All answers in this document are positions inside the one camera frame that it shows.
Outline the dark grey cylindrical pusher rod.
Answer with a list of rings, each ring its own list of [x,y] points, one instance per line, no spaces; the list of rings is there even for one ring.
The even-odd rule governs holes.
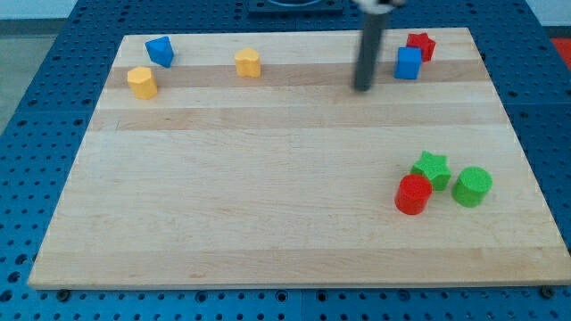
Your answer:
[[[360,37],[360,48],[355,63],[352,87],[359,92],[368,91],[376,73],[382,37],[388,25],[389,14],[366,13]]]

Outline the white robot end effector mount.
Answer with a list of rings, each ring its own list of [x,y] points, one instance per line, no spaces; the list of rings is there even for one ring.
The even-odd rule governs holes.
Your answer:
[[[387,14],[406,4],[406,0],[353,0],[366,14]]]

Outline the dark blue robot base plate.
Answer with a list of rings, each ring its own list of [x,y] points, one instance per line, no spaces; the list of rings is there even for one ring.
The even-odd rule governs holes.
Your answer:
[[[250,14],[339,13],[344,0],[245,0]]]

